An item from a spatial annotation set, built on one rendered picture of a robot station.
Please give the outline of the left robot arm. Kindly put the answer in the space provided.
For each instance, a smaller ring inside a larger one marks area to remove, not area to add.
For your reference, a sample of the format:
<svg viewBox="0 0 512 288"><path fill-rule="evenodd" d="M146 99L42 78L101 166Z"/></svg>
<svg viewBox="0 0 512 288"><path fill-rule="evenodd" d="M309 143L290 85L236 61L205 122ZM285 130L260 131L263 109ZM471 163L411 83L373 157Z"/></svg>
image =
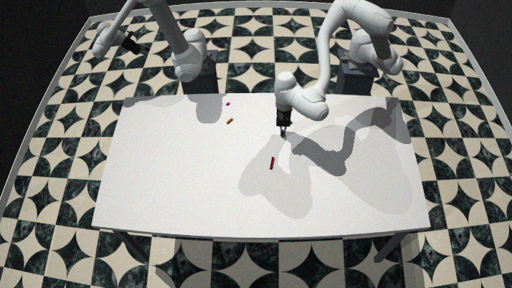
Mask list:
<svg viewBox="0 0 512 288"><path fill-rule="evenodd" d="M389 45L387 35L394 27L393 18L379 6L365 0L335 0L328 10L318 33L319 78L314 86L303 89L291 72L281 72L275 80L277 102L290 105L301 115L322 121L329 114L326 91L331 79L330 38L347 20L356 22L362 29L351 38L349 52L344 52L342 62L349 70L373 71L374 65L388 75L398 75L403 66L402 58ZM375 49L375 50L374 50Z"/></svg>

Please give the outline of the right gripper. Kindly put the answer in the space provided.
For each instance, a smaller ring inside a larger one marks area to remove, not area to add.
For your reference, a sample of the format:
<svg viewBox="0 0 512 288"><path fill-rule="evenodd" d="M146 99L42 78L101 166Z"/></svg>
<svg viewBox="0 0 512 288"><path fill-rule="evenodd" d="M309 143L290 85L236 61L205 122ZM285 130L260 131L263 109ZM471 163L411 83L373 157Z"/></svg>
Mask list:
<svg viewBox="0 0 512 288"><path fill-rule="evenodd" d="M132 31L127 31L129 34L128 36L126 36L126 34L120 32L119 35L116 37L115 41L113 43L117 44L118 46L122 46L123 48L131 51L132 53L134 53L135 55L138 55L139 53L145 55L146 57L148 56L148 53L144 52L143 50L140 50L142 47L146 50L146 51L149 51L150 49L148 47L146 47L144 44L142 44L142 46L140 44L137 44L135 43L135 41L133 41L131 39L132 35L133 35L133 32ZM122 43L122 44L121 44Z"/></svg>

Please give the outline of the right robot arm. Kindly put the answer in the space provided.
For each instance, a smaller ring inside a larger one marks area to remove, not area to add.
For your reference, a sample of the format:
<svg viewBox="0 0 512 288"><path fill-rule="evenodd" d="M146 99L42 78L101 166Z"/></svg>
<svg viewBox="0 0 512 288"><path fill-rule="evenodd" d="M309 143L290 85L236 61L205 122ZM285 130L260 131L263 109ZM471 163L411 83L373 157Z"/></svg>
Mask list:
<svg viewBox="0 0 512 288"><path fill-rule="evenodd" d="M191 28L183 34L166 0L127 0L112 25L103 21L96 29L99 37L93 45L94 57L102 58L108 53L120 33L119 27L137 2L150 9L169 43L173 51L171 59L175 74L180 81L191 82L199 76L201 70L209 69L212 53L207 52L207 42L203 32L200 29Z"/></svg>

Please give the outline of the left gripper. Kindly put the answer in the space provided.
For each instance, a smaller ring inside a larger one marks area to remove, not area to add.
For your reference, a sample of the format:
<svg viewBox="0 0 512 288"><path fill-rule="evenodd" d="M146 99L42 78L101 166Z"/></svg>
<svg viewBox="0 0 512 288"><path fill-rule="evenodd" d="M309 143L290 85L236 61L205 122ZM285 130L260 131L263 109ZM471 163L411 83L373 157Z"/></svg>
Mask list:
<svg viewBox="0 0 512 288"><path fill-rule="evenodd" d="M290 127L290 117L292 107L289 105L283 105L277 102L275 99L275 106L277 108L277 117L276 117L276 125L280 127L280 136L282 136L282 128L284 127L284 136L285 130L287 127Z"/></svg>

